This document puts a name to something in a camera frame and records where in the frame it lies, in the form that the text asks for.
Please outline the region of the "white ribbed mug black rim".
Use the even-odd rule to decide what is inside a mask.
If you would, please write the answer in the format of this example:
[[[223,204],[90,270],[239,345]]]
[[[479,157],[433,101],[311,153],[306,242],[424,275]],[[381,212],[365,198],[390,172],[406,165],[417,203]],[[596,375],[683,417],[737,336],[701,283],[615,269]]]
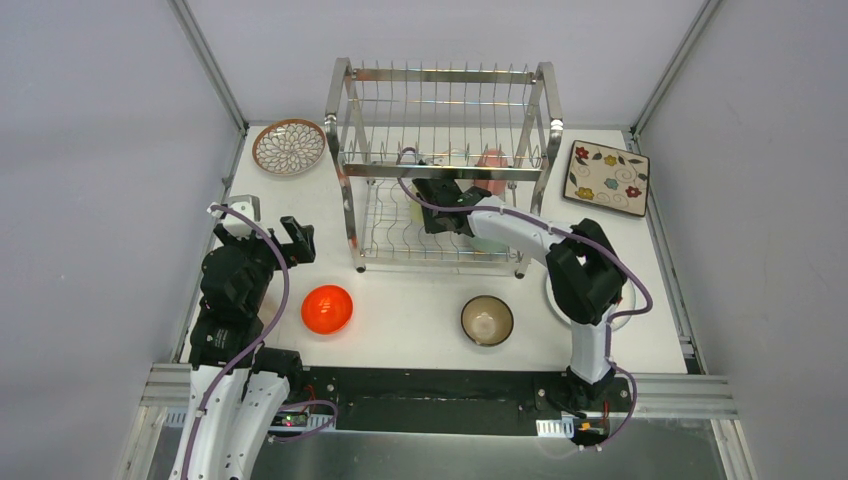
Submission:
[[[470,165],[470,153],[462,149],[450,149],[442,152],[434,159],[438,166],[468,167]]]

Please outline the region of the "brown floral round plate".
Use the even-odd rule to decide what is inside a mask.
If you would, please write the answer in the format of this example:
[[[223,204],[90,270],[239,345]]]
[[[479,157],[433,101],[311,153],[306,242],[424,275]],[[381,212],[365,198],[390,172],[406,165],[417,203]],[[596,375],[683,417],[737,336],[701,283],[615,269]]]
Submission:
[[[326,145],[322,127],[304,119],[287,119],[265,127],[254,140],[251,155],[264,172],[290,177],[315,167]]]

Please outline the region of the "light green mug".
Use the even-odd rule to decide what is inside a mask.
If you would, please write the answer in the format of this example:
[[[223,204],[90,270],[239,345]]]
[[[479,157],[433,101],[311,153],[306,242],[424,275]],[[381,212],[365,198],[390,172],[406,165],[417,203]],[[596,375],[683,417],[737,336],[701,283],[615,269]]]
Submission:
[[[412,224],[419,227],[424,226],[422,206],[415,200],[408,198],[409,217]]]

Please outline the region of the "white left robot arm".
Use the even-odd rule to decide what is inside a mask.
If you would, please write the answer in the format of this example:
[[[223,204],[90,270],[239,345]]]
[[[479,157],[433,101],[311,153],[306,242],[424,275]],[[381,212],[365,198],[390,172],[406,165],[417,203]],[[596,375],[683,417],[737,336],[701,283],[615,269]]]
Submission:
[[[291,216],[288,239],[235,225],[216,226],[220,242],[204,258],[199,313],[190,334],[189,405],[173,479],[247,479],[282,404],[305,390],[300,355],[267,347],[259,310],[278,271],[315,259],[314,228]]]

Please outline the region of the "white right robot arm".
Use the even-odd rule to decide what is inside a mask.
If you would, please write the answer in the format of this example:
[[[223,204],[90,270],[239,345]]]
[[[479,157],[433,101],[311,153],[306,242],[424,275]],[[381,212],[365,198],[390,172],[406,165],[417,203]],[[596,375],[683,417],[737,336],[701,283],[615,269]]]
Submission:
[[[564,229],[480,188],[461,191],[453,181],[443,190],[448,204],[440,206],[425,197],[437,192],[428,186],[430,181],[416,182],[416,193],[405,184],[400,187],[422,206],[426,227],[504,244],[546,268],[556,307],[570,320],[571,360],[565,372],[569,400],[583,410],[603,402],[615,376],[608,322],[627,276],[600,226],[586,219]]]

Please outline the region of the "mint green bowl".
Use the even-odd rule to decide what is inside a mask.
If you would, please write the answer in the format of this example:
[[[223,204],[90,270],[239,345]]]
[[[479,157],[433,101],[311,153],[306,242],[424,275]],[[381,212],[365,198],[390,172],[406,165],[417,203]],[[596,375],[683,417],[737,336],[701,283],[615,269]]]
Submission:
[[[486,239],[480,236],[474,236],[468,239],[469,245],[477,252],[490,255],[505,254],[508,255],[510,248],[498,241]]]

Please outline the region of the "orange plastic bowl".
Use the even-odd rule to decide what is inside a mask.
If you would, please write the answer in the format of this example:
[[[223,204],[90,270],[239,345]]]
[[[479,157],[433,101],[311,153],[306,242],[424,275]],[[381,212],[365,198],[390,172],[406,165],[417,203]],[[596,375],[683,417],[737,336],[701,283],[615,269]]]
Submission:
[[[330,284],[310,291],[300,310],[305,327],[319,335],[331,335],[344,329],[353,312],[351,295],[341,286]]]

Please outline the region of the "stainless steel dish rack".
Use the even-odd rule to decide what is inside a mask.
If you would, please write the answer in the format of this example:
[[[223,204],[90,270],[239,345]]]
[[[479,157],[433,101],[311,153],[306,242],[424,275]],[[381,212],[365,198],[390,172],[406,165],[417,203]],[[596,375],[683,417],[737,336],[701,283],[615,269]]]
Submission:
[[[530,259],[475,251],[456,233],[428,234],[410,221],[400,185],[416,178],[495,187],[533,213],[564,134],[554,66],[355,64],[336,60],[324,131],[342,195],[354,269],[424,267],[523,277]],[[450,149],[468,167],[438,166]]]

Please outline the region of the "beige bowl dark rim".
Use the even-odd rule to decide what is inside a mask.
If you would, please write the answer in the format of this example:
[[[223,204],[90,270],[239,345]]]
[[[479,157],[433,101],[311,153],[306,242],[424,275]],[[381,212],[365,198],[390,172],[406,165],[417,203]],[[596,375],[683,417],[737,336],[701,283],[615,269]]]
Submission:
[[[514,315],[506,302],[492,295],[468,300],[460,314],[464,334],[476,345],[495,347],[504,343],[514,329]]]

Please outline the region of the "square floral plate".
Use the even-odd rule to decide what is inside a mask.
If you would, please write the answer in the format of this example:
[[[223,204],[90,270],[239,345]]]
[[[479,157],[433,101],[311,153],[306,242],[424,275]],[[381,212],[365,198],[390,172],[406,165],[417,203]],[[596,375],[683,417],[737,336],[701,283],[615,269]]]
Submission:
[[[644,217],[650,192],[650,158],[583,140],[575,140],[566,167],[566,200]]]

